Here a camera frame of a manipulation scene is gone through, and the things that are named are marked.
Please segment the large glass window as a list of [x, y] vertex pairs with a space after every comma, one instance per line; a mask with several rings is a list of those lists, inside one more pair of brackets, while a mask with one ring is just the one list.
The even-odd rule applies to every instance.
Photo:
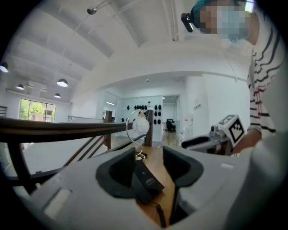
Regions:
[[56, 105], [21, 99], [19, 119], [54, 122]]

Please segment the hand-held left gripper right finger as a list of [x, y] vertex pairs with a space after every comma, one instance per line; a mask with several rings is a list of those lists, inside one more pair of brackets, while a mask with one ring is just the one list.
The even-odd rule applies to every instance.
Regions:
[[163, 164], [175, 185], [173, 209], [194, 212], [219, 193], [231, 179], [240, 187], [246, 174], [246, 156], [213, 155], [164, 146]]

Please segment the black white striped shirt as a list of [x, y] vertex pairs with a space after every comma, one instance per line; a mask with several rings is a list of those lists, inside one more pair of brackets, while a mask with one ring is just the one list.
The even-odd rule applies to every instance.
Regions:
[[263, 102], [263, 94], [278, 73], [286, 53], [285, 42], [270, 18], [255, 11], [260, 24], [259, 36], [252, 48], [247, 84], [250, 92], [250, 126], [262, 139], [276, 134], [276, 129]]

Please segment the thick dark wooden post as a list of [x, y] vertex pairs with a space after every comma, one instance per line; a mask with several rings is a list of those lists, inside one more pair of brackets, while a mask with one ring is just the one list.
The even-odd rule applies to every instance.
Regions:
[[144, 138], [144, 145], [152, 147], [153, 142], [153, 110], [146, 111], [146, 118], [149, 123], [149, 129]]

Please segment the person's right forearm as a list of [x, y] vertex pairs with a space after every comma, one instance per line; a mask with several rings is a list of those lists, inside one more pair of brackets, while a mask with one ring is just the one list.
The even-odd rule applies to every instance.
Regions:
[[243, 149], [254, 147], [261, 140], [261, 133], [256, 129], [249, 129], [239, 143], [234, 147], [232, 154], [239, 154]]

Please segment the light blue face mask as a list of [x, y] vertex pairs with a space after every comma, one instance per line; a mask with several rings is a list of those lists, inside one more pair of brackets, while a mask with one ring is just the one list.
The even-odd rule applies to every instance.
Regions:
[[250, 29], [244, 12], [225, 9], [217, 12], [217, 35], [237, 43], [249, 37]]

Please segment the grey metal balcony railing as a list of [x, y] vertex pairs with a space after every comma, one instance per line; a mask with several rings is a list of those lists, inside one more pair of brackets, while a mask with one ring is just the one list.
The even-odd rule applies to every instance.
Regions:
[[103, 123], [103, 119], [97, 118], [86, 118], [86, 117], [78, 117], [78, 116], [67, 116], [67, 120], [69, 123], [85, 123], [85, 124], [94, 124], [94, 123]]

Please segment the group of black wall-hung caps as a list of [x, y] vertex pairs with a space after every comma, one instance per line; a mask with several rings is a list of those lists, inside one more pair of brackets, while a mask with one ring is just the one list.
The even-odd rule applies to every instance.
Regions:
[[135, 105], [134, 107], [127, 105], [125, 108], [122, 108], [122, 113], [120, 114], [120, 122], [126, 122], [127, 118], [126, 115], [130, 115], [133, 111], [141, 110], [143, 111], [146, 118], [149, 114], [152, 114], [152, 112], [149, 112], [150, 110], [153, 110], [154, 112], [154, 124], [161, 124], [161, 109], [162, 105], [155, 105], [154, 108], [148, 107], [148, 105]]

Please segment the black rectangular box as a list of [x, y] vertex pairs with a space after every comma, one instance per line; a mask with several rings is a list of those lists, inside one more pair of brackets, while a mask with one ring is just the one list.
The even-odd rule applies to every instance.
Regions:
[[164, 189], [164, 186], [156, 179], [141, 160], [135, 162], [135, 174], [151, 195], [156, 196]]

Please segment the white globe desk lamp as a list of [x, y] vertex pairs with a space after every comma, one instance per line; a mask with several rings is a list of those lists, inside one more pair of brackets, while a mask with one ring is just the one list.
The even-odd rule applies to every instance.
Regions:
[[[148, 133], [148, 131], [149, 131], [150, 124], [147, 121], [146, 115], [144, 114], [143, 110], [136, 109], [135, 111], [133, 111], [131, 113], [131, 115], [133, 115], [136, 112], [138, 113], [138, 117], [132, 123], [132, 130], [135, 133], [139, 134], [139, 135], [144, 135], [145, 136]], [[132, 141], [133, 144], [135, 144], [136, 146], [138, 146], [140, 148], [140, 151], [136, 152], [135, 159], [144, 161], [144, 160], [147, 159], [147, 154], [143, 152], [143, 147], [140, 144], [138, 144], [134, 139], [132, 139], [130, 137], [129, 133], [128, 133], [129, 118], [130, 117], [128, 117], [126, 119], [126, 133], [127, 133], [127, 136]]]

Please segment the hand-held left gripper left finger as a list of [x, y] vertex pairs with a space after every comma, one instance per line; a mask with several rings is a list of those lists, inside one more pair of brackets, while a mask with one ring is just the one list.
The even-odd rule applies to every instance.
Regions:
[[47, 180], [29, 201], [55, 229], [160, 230], [137, 205], [134, 168], [134, 148], [79, 161]]

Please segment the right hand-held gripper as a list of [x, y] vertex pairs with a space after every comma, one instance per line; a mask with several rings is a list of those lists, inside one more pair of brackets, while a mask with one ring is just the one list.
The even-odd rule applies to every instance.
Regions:
[[[243, 138], [245, 130], [238, 115], [227, 115], [216, 125], [211, 126], [209, 135], [220, 142], [220, 151], [224, 155], [232, 155], [234, 147]], [[181, 143], [181, 147], [202, 153], [214, 154], [217, 152], [217, 145], [212, 144], [209, 136], [198, 136], [187, 139]]]

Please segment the black office chair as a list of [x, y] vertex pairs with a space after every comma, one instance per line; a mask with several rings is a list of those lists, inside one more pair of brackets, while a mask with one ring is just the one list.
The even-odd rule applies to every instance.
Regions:
[[166, 120], [166, 131], [168, 132], [175, 132], [176, 131], [176, 125], [174, 124], [173, 119], [167, 119]]

